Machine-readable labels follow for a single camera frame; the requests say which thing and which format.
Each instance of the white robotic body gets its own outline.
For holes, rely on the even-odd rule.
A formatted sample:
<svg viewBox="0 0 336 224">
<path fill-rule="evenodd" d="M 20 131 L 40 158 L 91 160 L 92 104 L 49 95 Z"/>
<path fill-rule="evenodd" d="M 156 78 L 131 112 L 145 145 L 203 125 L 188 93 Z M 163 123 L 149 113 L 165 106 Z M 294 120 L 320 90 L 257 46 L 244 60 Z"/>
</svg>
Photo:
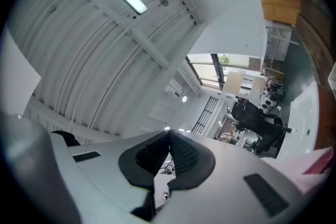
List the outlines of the white robotic body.
<svg viewBox="0 0 336 224">
<path fill-rule="evenodd" d="M 104 193 L 83 174 L 58 134 L 51 134 L 54 155 L 62 178 L 80 213 L 82 223 L 129 223 L 144 224 L 146 221 L 130 214 L 116 202 L 112 202 Z"/>
<path fill-rule="evenodd" d="M 266 103 L 265 98 L 262 99 L 262 101 L 261 101 L 261 103 L 260 103 L 260 107 L 262 108 L 262 110 L 263 110 L 263 112 L 264 112 L 265 114 L 267 114 L 267 113 L 272 109 L 272 106 L 271 106 L 271 105 L 268 105 L 268 104 Z"/>
<path fill-rule="evenodd" d="M 269 217 L 244 177 L 259 174 L 285 201 L 295 202 L 301 192 L 281 173 L 249 151 L 197 135 L 186 135 L 209 148 L 216 158 L 211 175 L 197 188 L 177 190 L 152 220 L 168 223 L 241 223 Z"/>
<path fill-rule="evenodd" d="M 276 101 L 272 101 L 270 99 L 270 97 L 266 96 L 264 97 L 264 99 L 262 100 L 262 103 L 266 104 L 267 106 L 270 106 L 271 108 L 274 108 L 278 102 Z"/>
<path fill-rule="evenodd" d="M 77 165 L 90 182 L 98 188 L 105 197 L 117 202 L 120 207 L 131 212 L 141 207 L 146 198 L 147 189 L 132 186 L 121 173 L 119 156 L 127 149 L 139 144 L 162 131 L 152 132 L 116 142 L 70 147 L 72 155 L 97 151 L 101 156 Z"/>
<path fill-rule="evenodd" d="M 111 143 L 66 148 L 62 137 L 53 135 L 56 160 L 64 181 L 79 209 L 84 223 L 144 223 L 130 214 L 143 205 L 147 190 L 132 187 L 121 174 L 120 154 L 161 131 Z M 259 174 L 285 201 L 295 202 L 299 190 L 282 174 L 249 151 L 184 133 L 207 147 L 215 156 L 213 172 L 197 188 L 176 190 L 153 223 L 226 223 L 262 222 L 268 219 L 244 177 Z M 62 142 L 62 147 L 55 143 Z M 101 156 L 75 163 L 71 154 L 97 151 Z"/>
</svg>

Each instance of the window frame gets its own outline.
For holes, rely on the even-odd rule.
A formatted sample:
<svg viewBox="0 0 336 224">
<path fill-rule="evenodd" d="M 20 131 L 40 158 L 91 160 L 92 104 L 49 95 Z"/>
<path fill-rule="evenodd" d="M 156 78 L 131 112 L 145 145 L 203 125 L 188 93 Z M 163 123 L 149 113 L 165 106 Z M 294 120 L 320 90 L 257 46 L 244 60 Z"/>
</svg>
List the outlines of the window frame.
<svg viewBox="0 0 336 224">
<path fill-rule="evenodd" d="M 226 81 L 227 76 L 228 76 L 227 73 L 223 72 L 223 67 L 232 67 L 232 68 L 239 68 L 239 69 L 246 69 L 246 70 L 253 71 L 251 68 L 248 68 L 248 67 L 230 65 L 229 63 L 220 63 L 219 59 L 218 59 L 218 54 L 211 54 L 211 56 L 213 58 L 213 62 L 212 63 L 210 63 L 210 62 L 192 62 L 192 61 L 190 61 L 190 59 L 189 59 L 188 56 L 186 56 L 186 58 L 185 58 L 187 60 L 188 64 L 189 64 L 189 66 L 194 71 L 194 73 L 195 73 L 198 81 L 200 82 L 200 84 L 202 86 L 213 88 L 213 89 L 217 89 L 217 90 L 223 90 L 223 86 L 224 86 L 225 81 Z M 216 75 L 217 75 L 217 81 L 216 80 L 212 80 L 212 79 L 207 79 L 207 78 L 200 77 L 199 74 L 197 73 L 194 65 L 211 65 L 211 66 L 214 66 L 215 71 L 216 71 Z M 219 87 L 211 85 L 211 84 L 204 83 L 202 80 L 216 82 L 216 83 L 218 83 Z"/>
</svg>

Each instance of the window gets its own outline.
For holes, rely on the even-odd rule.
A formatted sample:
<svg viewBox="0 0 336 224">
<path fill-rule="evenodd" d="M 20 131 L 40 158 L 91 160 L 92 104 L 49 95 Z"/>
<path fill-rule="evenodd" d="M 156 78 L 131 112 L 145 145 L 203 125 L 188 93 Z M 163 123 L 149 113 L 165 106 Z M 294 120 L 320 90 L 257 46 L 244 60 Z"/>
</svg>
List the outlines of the window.
<svg viewBox="0 0 336 224">
<path fill-rule="evenodd" d="M 206 62 L 212 63 L 211 54 L 189 54 L 190 62 Z"/>
<path fill-rule="evenodd" d="M 186 60 L 194 70 L 201 85 L 222 90 L 230 71 L 239 73 L 253 72 L 247 70 L 248 67 L 245 66 L 230 67 L 229 65 L 232 65 L 231 60 L 238 63 L 236 58 L 239 58 L 238 55 L 189 54 Z M 248 90 L 242 89 L 242 92 L 245 95 L 249 94 Z"/>
</svg>

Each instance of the white wall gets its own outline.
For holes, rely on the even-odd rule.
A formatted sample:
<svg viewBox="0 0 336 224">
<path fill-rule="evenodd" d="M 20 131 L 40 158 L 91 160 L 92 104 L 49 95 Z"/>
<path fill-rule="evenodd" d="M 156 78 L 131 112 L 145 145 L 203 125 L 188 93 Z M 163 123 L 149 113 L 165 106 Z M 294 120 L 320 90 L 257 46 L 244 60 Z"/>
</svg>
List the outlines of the white wall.
<svg viewBox="0 0 336 224">
<path fill-rule="evenodd" d="M 0 41 L 0 110 L 23 115 L 41 77 L 21 53 L 7 26 Z"/>
<path fill-rule="evenodd" d="M 216 104 L 216 107 L 214 109 L 214 112 L 212 114 L 212 116 L 209 118 L 207 125 L 205 126 L 205 129 L 203 131 L 203 136 L 206 136 L 207 133 L 209 132 L 209 128 L 212 127 L 212 120 L 214 119 L 214 117 L 216 118 L 218 116 L 219 111 L 222 109 L 223 107 L 223 102 L 222 99 L 224 98 L 223 93 L 221 93 L 221 95 L 218 95 L 218 93 L 220 92 L 219 90 L 217 91 L 216 89 L 212 89 L 209 87 L 204 87 L 201 86 L 202 89 L 202 95 L 199 99 L 196 99 L 190 110 L 188 111 L 188 113 L 185 115 L 184 117 L 184 121 L 181 124 L 181 129 L 184 130 L 192 130 L 196 124 L 196 122 L 198 121 L 198 119 L 200 118 L 206 104 L 209 101 L 210 97 L 216 98 L 218 99 L 218 102 Z"/>
<path fill-rule="evenodd" d="M 222 128 L 220 126 L 219 122 L 223 121 L 223 118 L 226 114 L 225 100 L 220 99 L 218 101 L 218 103 L 219 103 L 218 108 L 217 108 L 216 112 L 214 113 L 214 116 L 213 116 L 208 128 L 204 132 L 203 136 L 213 138 L 215 136 L 215 134 L 217 133 L 218 129 Z"/>
<path fill-rule="evenodd" d="M 202 91 L 202 95 L 200 98 L 196 99 L 190 110 L 185 115 L 183 123 L 181 123 L 181 129 L 184 130 L 192 130 L 197 122 L 197 120 L 200 118 L 207 102 L 209 101 L 210 94 L 208 92 Z"/>
<path fill-rule="evenodd" d="M 207 24 L 192 54 L 260 57 L 264 33 L 261 0 L 193 0 Z"/>
<path fill-rule="evenodd" d="M 164 130 L 167 126 L 175 130 L 181 128 L 185 115 L 188 114 L 193 103 L 198 100 L 192 90 L 189 90 L 185 95 L 187 101 L 183 103 L 182 98 L 164 91 L 141 125 L 140 132 L 149 133 Z"/>
</svg>

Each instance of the person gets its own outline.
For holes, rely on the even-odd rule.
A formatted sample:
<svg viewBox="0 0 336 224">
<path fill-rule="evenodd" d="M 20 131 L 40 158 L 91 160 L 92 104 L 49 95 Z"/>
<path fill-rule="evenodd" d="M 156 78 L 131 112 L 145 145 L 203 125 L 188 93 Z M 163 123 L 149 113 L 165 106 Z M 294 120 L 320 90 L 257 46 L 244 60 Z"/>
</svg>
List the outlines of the person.
<svg viewBox="0 0 336 224">
<path fill-rule="evenodd" d="M 238 142 L 238 139 L 233 137 L 232 133 L 223 133 L 218 138 L 218 140 L 221 142 L 226 142 L 226 143 L 233 144 L 233 145 L 235 145 Z"/>
</svg>

